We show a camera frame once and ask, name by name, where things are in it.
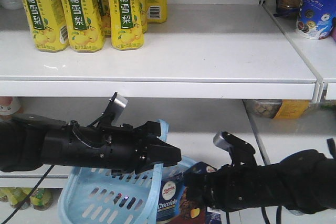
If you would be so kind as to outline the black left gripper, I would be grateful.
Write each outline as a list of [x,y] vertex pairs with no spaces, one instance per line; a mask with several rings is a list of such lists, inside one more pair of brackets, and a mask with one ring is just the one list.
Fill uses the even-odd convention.
[[[147,121],[139,126],[145,137],[161,136],[161,124]],[[137,139],[133,128],[99,129],[76,121],[47,131],[41,149],[41,163],[59,166],[106,168],[116,173],[141,173],[156,164],[164,167],[181,161],[181,150],[158,138]]]

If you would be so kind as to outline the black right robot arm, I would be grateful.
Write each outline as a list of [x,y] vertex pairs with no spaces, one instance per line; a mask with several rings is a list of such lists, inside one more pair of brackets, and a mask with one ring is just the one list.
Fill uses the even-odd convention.
[[189,200],[225,212],[273,206],[303,214],[335,209],[335,159],[314,149],[267,166],[225,165],[213,173],[189,173],[184,184]]

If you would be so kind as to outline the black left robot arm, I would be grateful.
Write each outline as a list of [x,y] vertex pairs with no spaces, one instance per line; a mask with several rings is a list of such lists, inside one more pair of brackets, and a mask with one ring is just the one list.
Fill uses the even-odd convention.
[[1,122],[1,171],[31,171],[42,165],[111,169],[117,174],[151,170],[156,164],[174,166],[179,148],[164,142],[163,125],[147,121],[139,127],[80,126],[33,114],[17,114]]

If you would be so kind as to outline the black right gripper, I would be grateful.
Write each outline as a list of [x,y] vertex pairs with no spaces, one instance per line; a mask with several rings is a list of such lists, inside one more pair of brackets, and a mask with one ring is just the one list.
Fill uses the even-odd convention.
[[186,173],[186,198],[213,209],[234,212],[247,208],[265,207],[262,195],[234,177],[228,169],[212,173]]

